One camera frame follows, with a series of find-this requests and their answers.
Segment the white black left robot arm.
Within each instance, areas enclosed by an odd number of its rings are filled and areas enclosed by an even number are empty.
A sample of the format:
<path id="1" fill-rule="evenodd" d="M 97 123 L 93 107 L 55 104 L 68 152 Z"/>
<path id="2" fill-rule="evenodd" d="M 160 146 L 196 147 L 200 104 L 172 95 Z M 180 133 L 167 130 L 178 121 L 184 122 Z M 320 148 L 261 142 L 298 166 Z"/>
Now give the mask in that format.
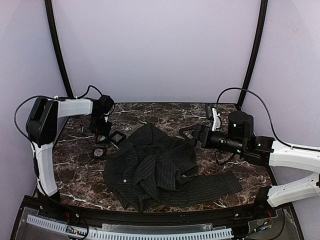
<path id="1" fill-rule="evenodd" d="M 33 164 L 37 177 L 37 191 L 41 198 L 59 202 L 60 192 L 55 180 L 53 147 L 58 134 L 58 119 L 90 116 L 89 130 L 97 141 L 109 138 L 112 123 L 109 116 L 115 107 L 109 95 L 92 98 L 48 98 L 38 96 L 26 123 L 26 132 L 33 148 Z"/>

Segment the dark pinstriped garment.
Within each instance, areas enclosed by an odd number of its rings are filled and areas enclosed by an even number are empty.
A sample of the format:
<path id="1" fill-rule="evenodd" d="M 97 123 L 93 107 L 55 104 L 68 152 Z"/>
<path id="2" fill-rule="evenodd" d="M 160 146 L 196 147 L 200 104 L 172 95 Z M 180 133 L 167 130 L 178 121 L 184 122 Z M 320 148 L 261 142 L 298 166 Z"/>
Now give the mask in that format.
<path id="1" fill-rule="evenodd" d="M 242 191 L 231 171 L 199 175 L 193 146 L 148 123 L 107 160 L 102 177 L 124 209 L 190 207 Z"/>

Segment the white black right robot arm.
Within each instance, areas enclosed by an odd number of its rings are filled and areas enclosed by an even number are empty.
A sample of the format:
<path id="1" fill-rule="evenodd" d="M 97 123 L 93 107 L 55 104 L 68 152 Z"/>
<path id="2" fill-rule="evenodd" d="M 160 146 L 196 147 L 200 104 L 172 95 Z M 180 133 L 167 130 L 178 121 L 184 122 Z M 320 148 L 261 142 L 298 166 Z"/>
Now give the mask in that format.
<path id="1" fill-rule="evenodd" d="M 283 185 L 259 189 L 254 205 L 275 208 L 280 205 L 320 195 L 320 149 L 318 147 L 292 146 L 273 137 L 254 134 L 254 118 L 236 110 L 228 114 L 226 133 L 219 130 L 220 116 L 216 109 L 209 114 L 212 126 L 195 124 L 181 128 L 179 134 L 191 145 L 198 142 L 204 149 L 216 149 L 238 155 L 244 161 L 261 167 L 289 167 L 312 174 Z"/>

